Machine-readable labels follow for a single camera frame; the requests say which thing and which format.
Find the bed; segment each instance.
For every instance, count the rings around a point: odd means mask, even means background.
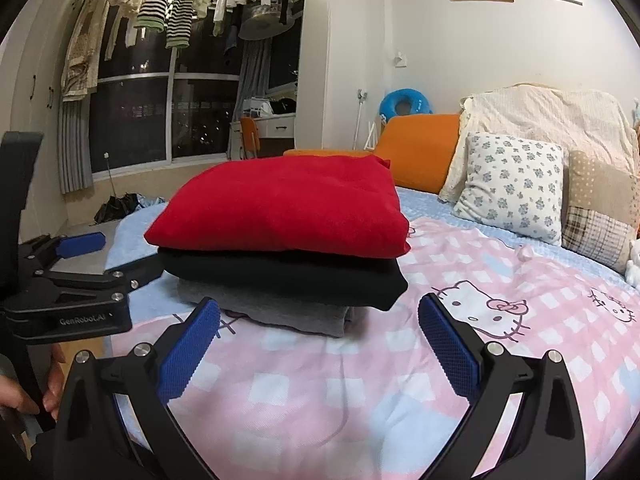
[[[514,354],[561,351],[595,478],[640,411],[640,295],[578,254],[456,218],[432,194],[398,195],[415,231],[399,260],[407,292],[388,313],[367,309],[342,339],[223,316],[185,394],[169,403],[198,452],[222,479],[418,478],[468,406],[417,325],[418,300],[435,291],[457,319]],[[143,233],[163,207],[121,222],[108,267],[156,250]],[[165,273],[130,295],[134,328],[108,345],[121,355],[153,342],[189,310]],[[144,444],[127,398],[118,402]],[[512,396],[478,474],[495,464],[517,405]]]

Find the metal screw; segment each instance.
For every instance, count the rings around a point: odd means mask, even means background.
[[[91,354],[87,350],[81,350],[76,354],[76,363],[85,363],[89,360]]]
[[[151,345],[149,343],[140,343],[133,349],[133,353],[138,357],[144,357],[148,355],[149,352],[151,352]]]
[[[500,343],[497,343],[495,341],[491,341],[486,346],[486,349],[489,351],[489,354],[492,354],[492,355],[502,355],[504,353],[504,346],[502,346]]]
[[[562,354],[558,350],[549,350],[547,355],[549,356],[549,359],[555,363],[562,361]]]

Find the cream blanket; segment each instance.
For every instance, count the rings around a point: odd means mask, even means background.
[[[520,85],[475,94],[462,101],[460,138],[440,191],[456,202],[466,182],[466,137],[477,132],[554,142],[638,174],[638,138],[615,97],[598,90],[567,92]]]

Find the blue gripper pad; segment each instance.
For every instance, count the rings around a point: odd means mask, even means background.
[[[185,324],[187,323],[184,332],[160,365],[156,393],[164,405],[184,393],[194,371],[220,329],[218,304],[209,300],[196,313],[194,319],[190,316],[185,321]]]
[[[473,402],[480,393],[480,365],[428,295],[420,300],[418,323],[455,393]]]
[[[56,254],[60,258],[73,258],[101,251],[106,243],[107,238],[101,232],[70,236],[59,241]]]

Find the floral pillow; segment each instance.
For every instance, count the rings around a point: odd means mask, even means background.
[[[562,148],[507,135],[467,139],[466,185],[454,214],[560,245]]]

